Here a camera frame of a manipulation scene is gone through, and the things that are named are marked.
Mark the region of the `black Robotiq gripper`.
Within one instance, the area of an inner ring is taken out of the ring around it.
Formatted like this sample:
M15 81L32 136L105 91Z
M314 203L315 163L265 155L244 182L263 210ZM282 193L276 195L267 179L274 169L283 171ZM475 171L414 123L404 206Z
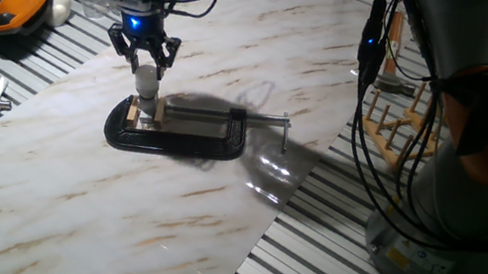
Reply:
M113 23L107 33L117 55L126 59L131 73L139 67L138 48L151 50L156 78L163 79L176 58L181 39L167 37L162 0L118 0L122 21Z

